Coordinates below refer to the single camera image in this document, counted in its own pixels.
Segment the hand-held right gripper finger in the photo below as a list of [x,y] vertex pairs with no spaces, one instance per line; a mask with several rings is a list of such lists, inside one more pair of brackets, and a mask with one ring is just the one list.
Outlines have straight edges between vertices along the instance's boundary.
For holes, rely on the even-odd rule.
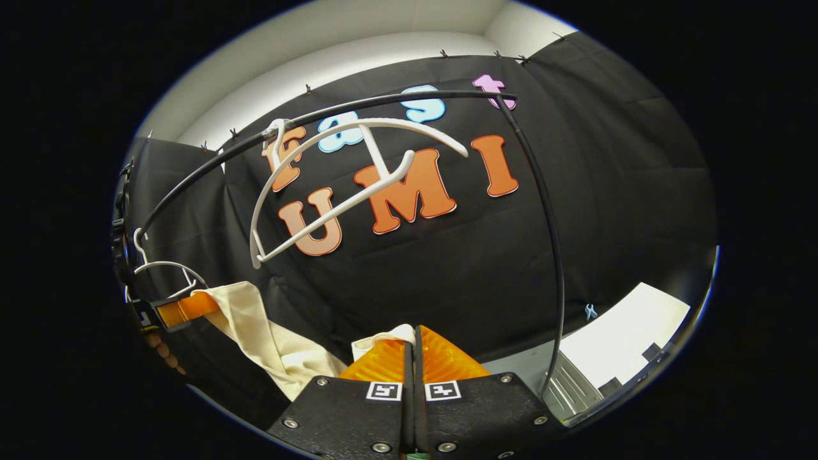
[[311,379],[268,434],[306,457],[405,457],[414,437],[413,335],[399,325],[354,342],[350,367]]
[[430,459],[535,459],[569,429],[514,372],[415,327],[415,445]]

